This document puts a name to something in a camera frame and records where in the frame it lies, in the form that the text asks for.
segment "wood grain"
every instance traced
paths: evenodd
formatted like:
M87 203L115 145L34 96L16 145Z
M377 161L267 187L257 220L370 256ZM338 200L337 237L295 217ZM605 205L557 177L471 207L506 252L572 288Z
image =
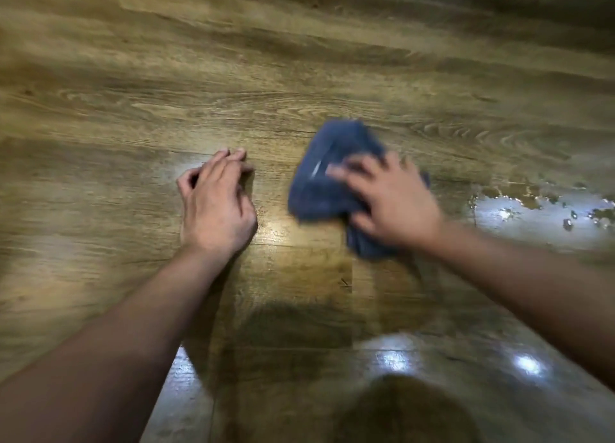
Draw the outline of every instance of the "wood grain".
M143 441L610 441L611 394L509 313L286 202L359 118L449 217L612 266L613 1L0 0L0 378L168 260L174 179L243 146L258 232Z

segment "person's left hand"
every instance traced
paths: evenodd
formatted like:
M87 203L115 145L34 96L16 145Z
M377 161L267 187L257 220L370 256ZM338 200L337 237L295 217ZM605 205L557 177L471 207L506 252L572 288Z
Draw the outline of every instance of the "person's left hand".
M257 214L239 185L242 173L253 169L243 162L245 155L241 148L232 154L220 150L202 167L189 169L177 179L184 202L182 246L230 258L254 235Z

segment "forearm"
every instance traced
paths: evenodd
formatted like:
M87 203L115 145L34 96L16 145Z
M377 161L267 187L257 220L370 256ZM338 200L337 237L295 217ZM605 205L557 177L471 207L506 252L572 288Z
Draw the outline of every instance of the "forearm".
M570 257L445 223L428 252L615 389L615 292Z
M223 255L183 251L123 302L0 387L22 441L137 440ZM35 426L28 422L37 422Z

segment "microfiber towel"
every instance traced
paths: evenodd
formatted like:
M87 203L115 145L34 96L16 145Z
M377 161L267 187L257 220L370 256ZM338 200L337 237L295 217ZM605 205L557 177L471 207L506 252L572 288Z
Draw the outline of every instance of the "microfiber towel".
M335 216L369 211L347 185L325 174L329 164L340 164L355 153L383 157L384 146L358 120L330 120L314 136L290 184L288 210L299 221L316 221ZM429 185L429 177L423 174ZM361 258L386 258L397 249L383 245L365 232L346 224L346 244Z

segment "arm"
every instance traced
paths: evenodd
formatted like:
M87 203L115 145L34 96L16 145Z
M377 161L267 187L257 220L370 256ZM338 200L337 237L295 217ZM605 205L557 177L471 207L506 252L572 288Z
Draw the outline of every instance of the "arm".
M0 386L0 440L138 441L184 331L253 234L256 213L238 188L250 170L244 157L222 151L178 179L179 252L123 302Z
M412 164L351 157L365 173L331 167L370 205L351 221L389 244L415 248L444 262L508 308L562 353L615 389L613 276L548 251L527 248L446 221Z

